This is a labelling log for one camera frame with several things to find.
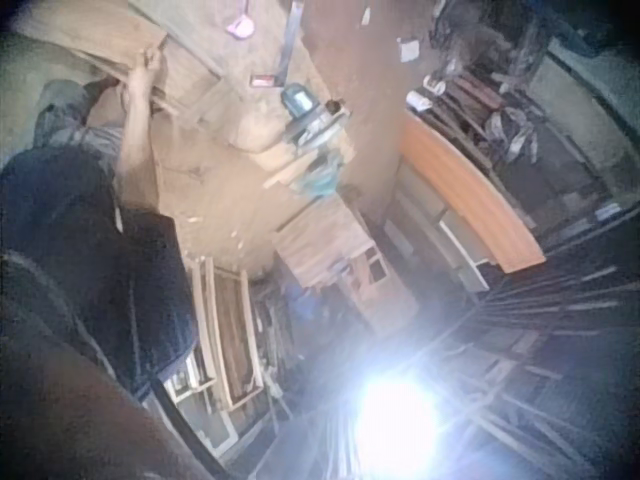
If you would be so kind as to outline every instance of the pink object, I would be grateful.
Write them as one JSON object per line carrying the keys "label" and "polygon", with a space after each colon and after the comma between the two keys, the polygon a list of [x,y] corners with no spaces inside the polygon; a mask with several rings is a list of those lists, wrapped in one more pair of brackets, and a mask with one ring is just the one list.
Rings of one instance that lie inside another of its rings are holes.
{"label": "pink object", "polygon": [[240,15],[235,22],[227,27],[227,32],[236,37],[238,40],[245,40],[253,35],[256,26],[253,20],[249,18],[245,13]]}

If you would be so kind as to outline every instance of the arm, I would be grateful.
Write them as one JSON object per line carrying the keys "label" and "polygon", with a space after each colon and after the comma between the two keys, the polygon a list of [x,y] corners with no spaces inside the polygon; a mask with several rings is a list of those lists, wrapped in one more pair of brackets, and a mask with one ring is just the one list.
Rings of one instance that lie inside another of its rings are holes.
{"label": "arm", "polygon": [[122,205],[157,210],[158,179],[151,149],[151,89],[160,70],[157,49],[140,52],[129,73],[129,105],[124,125],[120,161],[116,167],[116,191]]}

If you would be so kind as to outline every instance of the hand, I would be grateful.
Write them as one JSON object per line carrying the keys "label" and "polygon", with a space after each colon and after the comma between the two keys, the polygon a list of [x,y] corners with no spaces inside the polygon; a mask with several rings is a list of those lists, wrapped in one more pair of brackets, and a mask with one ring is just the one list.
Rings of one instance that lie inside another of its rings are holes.
{"label": "hand", "polygon": [[129,102],[149,103],[161,65],[162,53],[157,48],[148,48],[136,54],[135,65],[129,72],[127,82]]}

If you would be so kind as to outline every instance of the bright light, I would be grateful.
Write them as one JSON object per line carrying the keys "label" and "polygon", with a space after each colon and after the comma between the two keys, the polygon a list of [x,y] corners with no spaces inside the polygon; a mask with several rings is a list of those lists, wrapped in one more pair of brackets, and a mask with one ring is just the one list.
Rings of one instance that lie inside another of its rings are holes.
{"label": "bright light", "polygon": [[402,380],[370,385],[356,425],[363,473],[393,478],[424,473],[435,432],[434,409],[420,385]]}

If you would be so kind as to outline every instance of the person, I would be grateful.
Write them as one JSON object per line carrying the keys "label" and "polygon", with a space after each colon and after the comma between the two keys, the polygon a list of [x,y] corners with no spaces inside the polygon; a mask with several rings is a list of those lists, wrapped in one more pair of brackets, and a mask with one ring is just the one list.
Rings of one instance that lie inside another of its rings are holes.
{"label": "person", "polygon": [[88,128],[105,79],[48,84],[33,148],[0,172],[5,478],[210,478],[140,402],[195,341],[172,219],[158,213],[139,52],[123,126]]}

